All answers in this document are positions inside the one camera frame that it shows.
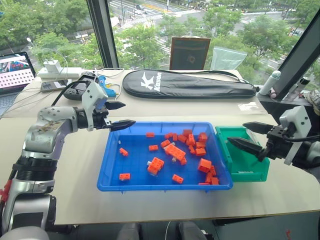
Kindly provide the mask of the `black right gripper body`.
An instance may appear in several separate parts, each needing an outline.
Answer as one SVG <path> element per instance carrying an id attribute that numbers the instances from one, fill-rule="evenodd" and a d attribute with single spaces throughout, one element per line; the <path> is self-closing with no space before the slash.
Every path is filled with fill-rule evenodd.
<path id="1" fill-rule="evenodd" d="M 265 158 L 275 160 L 276 158 L 285 159 L 288 155 L 292 143 L 283 139 L 284 129 L 274 126 L 267 133 L 267 143 L 257 155 L 257 159 L 262 162 Z"/>

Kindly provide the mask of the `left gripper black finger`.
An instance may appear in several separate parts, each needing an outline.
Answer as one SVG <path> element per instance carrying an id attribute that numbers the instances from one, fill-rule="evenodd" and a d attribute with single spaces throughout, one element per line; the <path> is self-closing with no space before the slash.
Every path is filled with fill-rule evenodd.
<path id="1" fill-rule="evenodd" d="M 106 110 L 117 110 L 122 107 L 125 107 L 126 104 L 120 101 L 107 101 L 104 103 L 105 109 Z"/>
<path id="2" fill-rule="evenodd" d="M 111 132 L 124 130 L 124 129 L 131 127 L 135 123 L 136 123 L 135 120 L 129 120 L 129 119 L 112 122 L 109 125 L 109 130 Z"/>

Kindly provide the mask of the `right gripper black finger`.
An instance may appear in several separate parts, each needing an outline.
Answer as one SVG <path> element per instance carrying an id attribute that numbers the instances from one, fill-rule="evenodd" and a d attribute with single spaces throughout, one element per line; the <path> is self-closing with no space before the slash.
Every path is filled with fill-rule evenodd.
<path id="1" fill-rule="evenodd" d="M 228 137 L 227 140 L 238 149 L 252 154 L 257 158 L 264 157 L 263 148 L 260 145 L 255 144 L 254 142 L 251 142 L 242 137 Z"/>
<path id="2" fill-rule="evenodd" d="M 242 125 L 250 131 L 262 135 L 266 135 L 273 128 L 273 125 L 257 121 L 246 122 Z"/>

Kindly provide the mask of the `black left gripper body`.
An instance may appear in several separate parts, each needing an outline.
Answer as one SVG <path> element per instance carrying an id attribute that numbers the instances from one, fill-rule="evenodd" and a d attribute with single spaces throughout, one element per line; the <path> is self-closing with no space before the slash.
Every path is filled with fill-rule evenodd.
<path id="1" fill-rule="evenodd" d="M 109 111 L 104 110 L 104 111 L 97 111 L 94 110 L 92 114 L 92 119 L 93 119 L 93 128 L 94 129 L 110 129 L 112 127 L 112 123 L 108 121 L 108 116 Z"/>

